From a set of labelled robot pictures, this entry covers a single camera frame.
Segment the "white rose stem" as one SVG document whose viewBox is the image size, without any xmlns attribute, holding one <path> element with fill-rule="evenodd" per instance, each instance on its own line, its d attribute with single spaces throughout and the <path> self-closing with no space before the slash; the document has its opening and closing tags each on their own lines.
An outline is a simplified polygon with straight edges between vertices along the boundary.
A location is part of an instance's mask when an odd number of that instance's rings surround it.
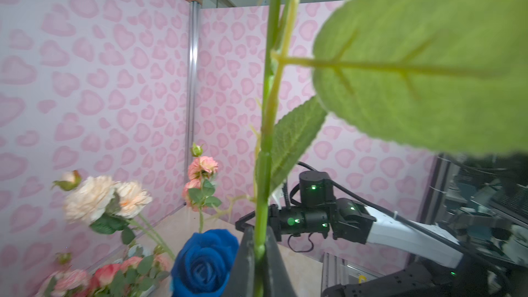
<svg viewBox="0 0 528 297">
<path fill-rule="evenodd" d="M 250 296 L 272 290 L 268 201 L 328 113 L 441 153 L 527 151 L 527 0 L 345 0 L 310 58 L 291 56 L 300 0 L 269 0 Z"/>
</svg>

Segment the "pink spray rose stem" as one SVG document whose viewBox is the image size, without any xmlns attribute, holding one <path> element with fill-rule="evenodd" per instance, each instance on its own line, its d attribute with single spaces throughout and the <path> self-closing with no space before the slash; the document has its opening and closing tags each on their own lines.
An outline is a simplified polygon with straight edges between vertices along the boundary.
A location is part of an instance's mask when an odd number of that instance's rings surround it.
<svg viewBox="0 0 528 297">
<path fill-rule="evenodd" d="M 218 163 L 214 158 L 205 156 L 203 148 L 196 143 L 191 147 L 192 161 L 188 166 L 189 181 L 185 184 L 182 196 L 186 205 L 193 211 L 198 212 L 198 232 L 204 231 L 204 209 L 218 209 L 222 201 L 215 196 L 215 177 L 219 170 Z"/>
</svg>

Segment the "blue rose stem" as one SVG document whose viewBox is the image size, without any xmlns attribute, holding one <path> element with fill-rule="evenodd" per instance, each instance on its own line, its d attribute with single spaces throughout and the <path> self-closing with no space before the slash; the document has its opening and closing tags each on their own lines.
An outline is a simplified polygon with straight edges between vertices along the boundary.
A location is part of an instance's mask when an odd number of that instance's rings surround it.
<svg viewBox="0 0 528 297">
<path fill-rule="evenodd" d="M 178 253 L 173 268 L 173 297 L 224 293 L 239 249 L 239 241 L 225 229 L 195 233 Z"/>
</svg>

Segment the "cream peach rose stem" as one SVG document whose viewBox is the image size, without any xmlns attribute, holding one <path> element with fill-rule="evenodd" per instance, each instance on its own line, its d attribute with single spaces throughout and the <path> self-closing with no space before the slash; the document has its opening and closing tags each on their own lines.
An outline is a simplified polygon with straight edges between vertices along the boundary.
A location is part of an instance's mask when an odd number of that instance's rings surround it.
<svg viewBox="0 0 528 297">
<path fill-rule="evenodd" d="M 175 259 L 168 243 L 142 215 L 153 198 L 140 182 L 115 181 L 107 175 L 83 179 L 77 170 L 73 170 L 53 181 L 52 187 L 67 193 L 63 210 L 68 222 L 87 224 L 100 235 L 118 232 L 125 246 L 136 240 L 136 232 L 141 232 L 160 248 L 162 254 Z"/>
</svg>

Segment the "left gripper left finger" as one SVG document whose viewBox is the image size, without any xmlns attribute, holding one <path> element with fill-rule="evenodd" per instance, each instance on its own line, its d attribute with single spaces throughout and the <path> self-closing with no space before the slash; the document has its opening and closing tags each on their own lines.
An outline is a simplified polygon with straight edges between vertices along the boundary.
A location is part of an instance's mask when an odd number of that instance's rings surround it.
<svg viewBox="0 0 528 297">
<path fill-rule="evenodd" d="M 222 297 L 251 297 L 254 294 L 256 257 L 254 254 L 254 229 L 246 228 L 236 253 L 229 280 Z"/>
</svg>

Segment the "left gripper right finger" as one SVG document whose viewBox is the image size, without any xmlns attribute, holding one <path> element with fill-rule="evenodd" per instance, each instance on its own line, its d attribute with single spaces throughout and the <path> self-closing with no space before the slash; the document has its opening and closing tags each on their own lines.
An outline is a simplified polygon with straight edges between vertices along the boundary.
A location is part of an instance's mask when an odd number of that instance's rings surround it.
<svg viewBox="0 0 528 297">
<path fill-rule="evenodd" d="M 272 228 L 267 227 L 263 265 L 264 297 L 295 297 L 296 293 Z"/>
</svg>

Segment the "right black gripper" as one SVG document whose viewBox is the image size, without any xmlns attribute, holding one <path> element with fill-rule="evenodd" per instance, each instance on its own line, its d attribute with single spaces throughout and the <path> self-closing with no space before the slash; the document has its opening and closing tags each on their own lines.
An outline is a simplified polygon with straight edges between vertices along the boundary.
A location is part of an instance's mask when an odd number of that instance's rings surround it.
<svg viewBox="0 0 528 297">
<path fill-rule="evenodd" d="M 245 232 L 247 228 L 254 228 L 256 224 L 256 211 L 245 214 L 235 222 L 235 228 L 239 232 Z M 268 219 L 267 224 L 272 227 L 272 205 L 268 206 Z"/>
</svg>

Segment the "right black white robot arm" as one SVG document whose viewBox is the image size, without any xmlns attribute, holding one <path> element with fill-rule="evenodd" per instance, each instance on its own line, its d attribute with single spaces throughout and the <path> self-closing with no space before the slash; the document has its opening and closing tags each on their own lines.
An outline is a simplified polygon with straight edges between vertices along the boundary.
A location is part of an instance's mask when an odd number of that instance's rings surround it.
<svg viewBox="0 0 528 297">
<path fill-rule="evenodd" d="M 277 241 L 284 235 L 320 233 L 335 240 L 403 250 L 418 261 L 394 274 L 359 283 L 338 283 L 323 296 L 508 296 L 511 285 L 499 266 L 461 244 L 438 225 L 410 221 L 375 205 L 307 164 L 285 206 L 268 208 Z"/>
</svg>

